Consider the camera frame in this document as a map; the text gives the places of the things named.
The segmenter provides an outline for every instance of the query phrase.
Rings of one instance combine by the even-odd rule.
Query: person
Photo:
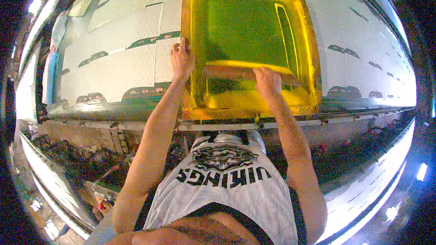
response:
[[[116,237],[106,244],[296,244],[289,188],[298,195],[308,244],[323,234],[327,206],[309,145],[281,96],[280,74],[254,69],[256,88],[278,124],[288,162],[286,181],[265,155],[257,131],[197,138],[190,153],[163,177],[168,147],[194,57],[185,39],[170,51],[174,79],[151,113],[113,207]],[[156,188],[143,231],[134,231]]]

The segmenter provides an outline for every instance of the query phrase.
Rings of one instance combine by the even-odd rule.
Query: graphic print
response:
[[[195,150],[193,161],[189,164],[196,164],[196,168],[204,171],[214,169],[224,173],[232,169],[250,166],[257,161],[257,154],[232,144],[219,144],[214,147],[205,147]]]

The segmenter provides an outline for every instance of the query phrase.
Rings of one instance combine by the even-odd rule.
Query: white cloth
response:
[[[214,143],[201,137],[191,152],[159,184],[144,230],[157,229],[206,204],[234,208],[259,225],[274,244],[297,244],[289,188],[265,154],[256,131],[249,144],[222,133]]]

